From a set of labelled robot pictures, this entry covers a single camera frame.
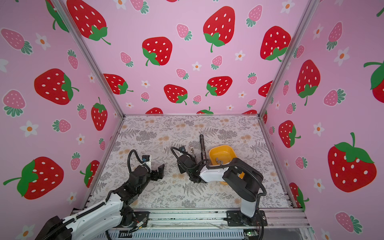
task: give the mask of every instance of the pink wall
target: pink wall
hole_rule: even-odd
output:
[[[267,110],[270,138],[317,239],[382,235],[384,74],[383,65],[364,67],[384,59],[382,8],[382,1],[321,2],[300,42],[304,52],[291,60]],[[331,50],[329,41],[337,41]],[[305,84],[311,88],[303,91]],[[293,145],[292,124],[301,136]]]
[[[197,113],[204,109],[217,114],[259,111],[266,93],[260,95],[259,89],[262,92],[265,86],[270,86],[280,64],[277,57],[283,58],[289,35],[294,34],[307,4],[307,0],[85,2],[68,0],[67,6],[100,69],[109,74],[109,81],[116,77],[127,82],[128,89],[122,86],[122,91],[117,81],[110,84],[126,114],[143,114],[152,108],[160,108],[166,114]],[[220,34],[218,39],[210,36],[215,32]],[[264,60],[271,52],[275,53],[270,57],[273,60]],[[211,78],[211,86],[219,86],[216,91],[211,87],[211,91],[207,90]],[[227,82],[220,88],[220,81]],[[164,87],[169,84],[175,86],[167,86],[170,93],[166,94]],[[181,103],[175,103],[179,99],[173,93],[176,97],[178,93],[183,95]]]
[[[35,239],[48,219],[80,208],[88,190],[80,170],[89,175],[87,166],[101,161],[105,150],[99,139],[107,148],[118,124],[99,83],[90,81],[91,70],[73,38],[61,22],[54,30],[53,22],[45,1],[6,1],[0,9],[0,95],[5,109],[0,114],[0,176],[6,183],[0,187],[0,216],[7,218],[1,223],[2,239]],[[69,58],[70,49],[76,58]],[[71,101],[64,74],[79,89],[72,89]],[[101,131],[91,119],[98,97],[108,112]],[[85,109],[80,114],[78,104]],[[58,128],[52,126],[56,120]],[[17,177],[22,178],[6,182]]]

